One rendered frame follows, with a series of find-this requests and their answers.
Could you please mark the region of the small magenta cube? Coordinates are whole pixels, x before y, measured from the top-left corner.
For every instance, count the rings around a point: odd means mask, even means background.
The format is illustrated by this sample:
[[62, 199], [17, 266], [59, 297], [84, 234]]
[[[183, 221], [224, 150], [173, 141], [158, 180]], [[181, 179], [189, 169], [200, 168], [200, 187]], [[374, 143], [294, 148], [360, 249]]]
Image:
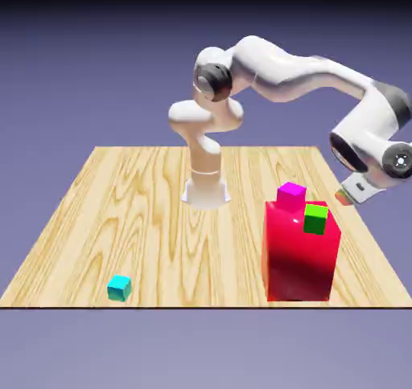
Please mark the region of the small magenta cube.
[[294, 212], [306, 205], [307, 188], [293, 182], [286, 182], [278, 188], [276, 206], [284, 211]]

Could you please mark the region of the small cyan cube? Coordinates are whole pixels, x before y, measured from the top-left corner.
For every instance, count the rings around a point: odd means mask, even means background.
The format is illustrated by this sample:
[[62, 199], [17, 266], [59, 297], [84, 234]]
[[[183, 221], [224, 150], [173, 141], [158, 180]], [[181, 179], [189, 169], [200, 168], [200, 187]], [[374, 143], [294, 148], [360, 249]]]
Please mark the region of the small cyan cube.
[[108, 298], [111, 301], [126, 302], [131, 290], [132, 284], [129, 276], [114, 275], [107, 284]]

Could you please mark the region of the large red box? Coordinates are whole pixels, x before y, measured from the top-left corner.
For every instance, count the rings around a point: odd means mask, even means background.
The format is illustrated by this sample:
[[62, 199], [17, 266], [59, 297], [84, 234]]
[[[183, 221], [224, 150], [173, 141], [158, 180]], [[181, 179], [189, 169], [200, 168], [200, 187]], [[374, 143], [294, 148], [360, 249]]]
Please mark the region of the large red box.
[[289, 212], [267, 202], [262, 278], [268, 301], [328, 301], [341, 231], [328, 212], [322, 235], [305, 232], [304, 209]]

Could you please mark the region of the small green cube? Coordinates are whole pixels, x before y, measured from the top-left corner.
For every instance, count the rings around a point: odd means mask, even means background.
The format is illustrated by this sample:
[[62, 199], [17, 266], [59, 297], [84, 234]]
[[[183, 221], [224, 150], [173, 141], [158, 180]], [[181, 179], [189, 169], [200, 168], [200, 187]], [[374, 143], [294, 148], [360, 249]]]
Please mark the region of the small green cube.
[[326, 206], [307, 203], [304, 210], [303, 231], [305, 233], [323, 235], [328, 212], [329, 209]]

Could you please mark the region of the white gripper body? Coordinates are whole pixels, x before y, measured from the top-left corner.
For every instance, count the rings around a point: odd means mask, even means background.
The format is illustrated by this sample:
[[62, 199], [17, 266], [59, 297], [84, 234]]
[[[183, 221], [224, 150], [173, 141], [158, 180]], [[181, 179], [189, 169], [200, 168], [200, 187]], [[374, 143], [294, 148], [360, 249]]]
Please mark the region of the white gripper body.
[[350, 174], [335, 193], [336, 199], [344, 206], [360, 205], [374, 195], [384, 191], [371, 185], [360, 173]]

